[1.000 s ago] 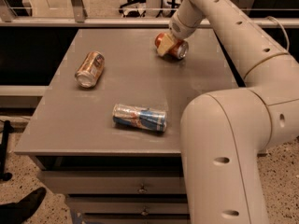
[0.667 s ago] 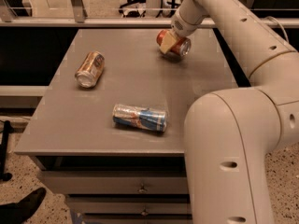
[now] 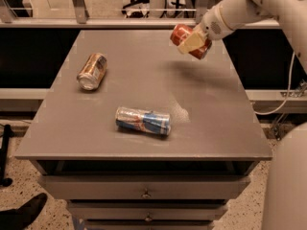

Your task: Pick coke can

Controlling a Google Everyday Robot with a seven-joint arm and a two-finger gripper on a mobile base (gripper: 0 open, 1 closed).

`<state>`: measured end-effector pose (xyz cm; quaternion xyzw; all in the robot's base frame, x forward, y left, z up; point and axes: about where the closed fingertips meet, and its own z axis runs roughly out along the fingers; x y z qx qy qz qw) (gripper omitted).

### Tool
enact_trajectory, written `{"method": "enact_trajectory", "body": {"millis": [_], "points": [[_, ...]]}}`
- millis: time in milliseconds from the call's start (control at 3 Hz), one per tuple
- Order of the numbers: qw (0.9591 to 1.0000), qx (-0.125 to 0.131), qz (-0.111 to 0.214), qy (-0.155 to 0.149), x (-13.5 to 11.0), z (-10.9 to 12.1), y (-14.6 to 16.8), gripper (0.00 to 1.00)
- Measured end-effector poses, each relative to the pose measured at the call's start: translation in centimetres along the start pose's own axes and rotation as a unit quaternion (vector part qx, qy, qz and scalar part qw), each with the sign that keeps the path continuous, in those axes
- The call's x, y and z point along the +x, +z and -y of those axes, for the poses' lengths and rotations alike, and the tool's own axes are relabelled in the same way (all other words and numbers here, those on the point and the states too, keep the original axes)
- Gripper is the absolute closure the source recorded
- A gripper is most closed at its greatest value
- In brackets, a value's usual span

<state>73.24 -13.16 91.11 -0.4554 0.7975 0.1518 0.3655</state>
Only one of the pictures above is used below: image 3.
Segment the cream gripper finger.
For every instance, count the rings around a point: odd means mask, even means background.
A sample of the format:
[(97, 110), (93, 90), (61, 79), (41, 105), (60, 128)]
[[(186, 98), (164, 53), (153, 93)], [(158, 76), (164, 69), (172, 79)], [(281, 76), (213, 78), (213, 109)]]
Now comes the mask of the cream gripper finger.
[(202, 32), (185, 33), (179, 38), (178, 50), (182, 54), (188, 54), (194, 51), (204, 52), (207, 34)]

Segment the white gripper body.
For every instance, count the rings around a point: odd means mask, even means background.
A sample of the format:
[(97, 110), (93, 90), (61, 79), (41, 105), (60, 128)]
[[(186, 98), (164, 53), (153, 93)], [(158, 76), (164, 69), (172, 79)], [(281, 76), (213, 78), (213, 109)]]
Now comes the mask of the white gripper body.
[(234, 9), (218, 4), (202, 17), (199, 28), (209, 40), (220, 40), (234, 32), (234, 19)]

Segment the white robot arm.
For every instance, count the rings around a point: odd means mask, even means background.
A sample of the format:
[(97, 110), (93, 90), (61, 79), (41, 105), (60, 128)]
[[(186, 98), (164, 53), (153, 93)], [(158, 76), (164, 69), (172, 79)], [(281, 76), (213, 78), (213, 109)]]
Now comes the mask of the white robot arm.
[(188, 54), (207, 39), (219, 40), (249, 23), (273, 18), (307, 72), (307, 0), (222, 0), (204, 14), (201, 22), (179, 43)]

